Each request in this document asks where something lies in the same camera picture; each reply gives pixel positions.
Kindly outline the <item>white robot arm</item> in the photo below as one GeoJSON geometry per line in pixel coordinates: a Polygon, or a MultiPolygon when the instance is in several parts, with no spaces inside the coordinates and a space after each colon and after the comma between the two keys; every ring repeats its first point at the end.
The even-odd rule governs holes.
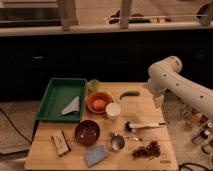
{"type": "Polygon", "coordinates": [[[153,95],[170,90],[186,104],[213,121],[213,90],[192,82],[180,75],[182,62],[169,56],[153,63],[149,69],[148,88],[153,95]]]}

